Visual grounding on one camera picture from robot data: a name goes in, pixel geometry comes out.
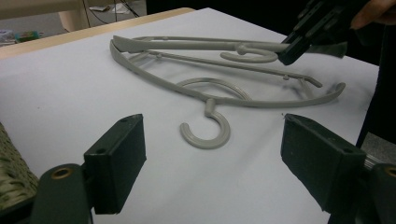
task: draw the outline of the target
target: floor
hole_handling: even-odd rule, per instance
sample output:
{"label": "floor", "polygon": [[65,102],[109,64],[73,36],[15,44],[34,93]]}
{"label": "floor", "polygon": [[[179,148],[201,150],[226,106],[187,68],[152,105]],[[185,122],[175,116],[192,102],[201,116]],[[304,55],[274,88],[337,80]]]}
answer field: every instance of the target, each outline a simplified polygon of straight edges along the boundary
{"label": "floor", "polygon": [[[118,10],[119,13],[116,14],[112,11],[114,8],[112,5],[110,5],[110,9],[105,12],[87,9],[89,24],[91,27],[94,27],[115,21],[133,19],[137,16],[147,15],[146,0],[129,0],[127,2],[137,15],[135,15],[133,12],[129,12],[128,14],[120,13],[121,10]],[[0,30],[10,30],[14,34],[37,31],[40,35],[40,38],[52,35],[61,35],[68,32],[62,27],[61,19],[59,18],[58,13],[0,20]]]}
{"label": "floor", "polygon": [[[128,1],[128,3],[137,15],[134,15],[134,13],[115,14],[112,12],[112,8],[114,6],[110,6],[111,9],[106,12],[87,10],[91,27],[100,26],[114,21],[129,20],[136,16],[147,15],[146,0],[133,0]],[[2,20],[0,21],[0,30],[11,30],[14,34],[26,31],[38,31],[40,38],[67,33],[67,31],[62,27],[58,13]],[[396,164],[396,145],[373,134],[368,134],[362,149],[371,155],[376,156],[381,161]]]}

